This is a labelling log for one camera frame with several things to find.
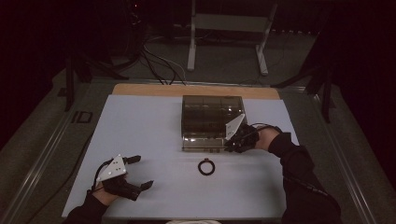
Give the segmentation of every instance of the human hand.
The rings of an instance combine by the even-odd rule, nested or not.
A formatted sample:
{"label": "human hand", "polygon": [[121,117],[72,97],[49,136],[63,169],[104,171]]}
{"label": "human hand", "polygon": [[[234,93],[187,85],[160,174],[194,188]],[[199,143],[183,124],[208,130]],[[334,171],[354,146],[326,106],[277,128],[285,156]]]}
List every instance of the human hand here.
{"label": "human hand", "polygon": [[255,148],[263,149],[268,151],[268,147],[271,145],[275,137],[279,135],[279,132],[274,128],[265,128],[259,131],[259,141],[256,142]]}
{"label": "human hand", "polygon": [[99,202],[106,206],[110,206],[115,200],[117,200],[120,196],[108,193],[105,191],[102,182],[96,186],[93,197],[95,197]]}

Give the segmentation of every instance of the table leg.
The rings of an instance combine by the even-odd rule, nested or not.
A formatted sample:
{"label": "table leg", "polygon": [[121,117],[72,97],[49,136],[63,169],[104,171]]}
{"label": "table leg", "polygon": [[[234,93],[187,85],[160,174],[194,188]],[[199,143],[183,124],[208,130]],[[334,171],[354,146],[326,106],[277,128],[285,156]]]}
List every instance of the table leg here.
{"label": "table leg", "polygon": [[256,46],[256,53],[257,53],[257,59],[259,61],[260,72],[266,76],[268,75],[268,68],[267,68],[267,64],[265,62],[263,50],[265,47],[265,43],[267,42],[268,36],[270,35],[270,32],[271,32],[271,27],[272,27],[272,23],[274,21],[276,9],[277,9],[277,3],[274,3],[271,8],[270,15],[268,16],[268,24],[267,24],[267,28],[265,29],[265,31],[263,33],[262,42],[260,43],[260,45]]}
{"label": "table leg", "polygon": [[187,70],[193,71],[195,66],[195,0],[192,0],[191,4],[191,42],[189,51],[189,60],[187,63]]}

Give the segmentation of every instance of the o-ring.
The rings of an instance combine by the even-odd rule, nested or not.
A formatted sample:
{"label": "o-ring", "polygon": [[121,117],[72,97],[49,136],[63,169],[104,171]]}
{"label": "o-ring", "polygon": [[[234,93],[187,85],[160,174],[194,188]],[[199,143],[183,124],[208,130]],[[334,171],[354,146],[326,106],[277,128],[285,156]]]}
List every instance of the o-ring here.
{"label": "o-ring", "polygon": [[[210,172],[208,172],[208,173],[205,173],[205,172],[201,169],[202,164],[204,164],[204,163],[206,163],[206,162],[208,162],[208,163],[210,163],[210,164],[212,165],[212,170],[211,170]],[[199,173],[201,173],[202,175],[212,175],[213,173],[215,173],[215,169],[216,169],[215,163],[214,163],[213,161],[210,161],[208,158],[205,158],[203,161],[201,161],[201,162],[198,164]]]}

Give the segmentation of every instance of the human arm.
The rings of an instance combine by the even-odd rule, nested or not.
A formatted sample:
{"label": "human arm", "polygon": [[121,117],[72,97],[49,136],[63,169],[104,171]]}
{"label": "human arm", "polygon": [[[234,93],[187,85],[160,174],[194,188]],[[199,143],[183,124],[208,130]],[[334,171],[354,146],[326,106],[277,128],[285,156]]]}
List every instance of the human arm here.
{"label": "human arm", "polygon": [[100,224],[107,208],[118,198],[106,192],[99,183],[93,193],[87,193],[84,204],[69,213],[63,224]]}
{"label": "human arm", "polygon": [[287,204],[282,223],[342,223],[338,203],[319,183],[306,148],[294,145],[290,133],[274,129],[261,130],[259,137],[255,148],[275,154],[282,164]]}

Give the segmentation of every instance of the dark background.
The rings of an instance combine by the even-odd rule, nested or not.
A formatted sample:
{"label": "dark background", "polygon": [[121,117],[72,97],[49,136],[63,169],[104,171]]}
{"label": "dark background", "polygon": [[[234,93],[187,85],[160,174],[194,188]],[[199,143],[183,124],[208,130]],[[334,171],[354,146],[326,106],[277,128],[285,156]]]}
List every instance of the dark background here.
{"label": "dark background", "polygon": [[[173,24],[185,26],[190,22],[190,1],[133,2],[138,5],[134,12],[140,19],[159,27],[164,35],[172,36]],[[220,0],[199,2],[202,4],[197,8],[202,12],[216,13],[221,9],[224,14],[260,15],[254,9],[241,10],[240,1],[236,0],[228,1],[226,7]],[[268,4],[259,0],[248,3]],[[125,13],[121,0],[7,0],[0,4],[3,147],[51,90],[51,79],[64,69],[70,46],[82,48],[96,60],[109,61],[111,55],[133,53],[135,49],[124,52],[120,45],[126,41],[122,34],[135,31],[121,16]],[[394,187],[395,9],[394,3],[386,1],[280,1],[273,25],[274,32],[317,35],[320,31],[304,67],[323,61],[336,64],[333,83],[340,87]],[[120,26],[108,26],[100,18],[119,21]]]}

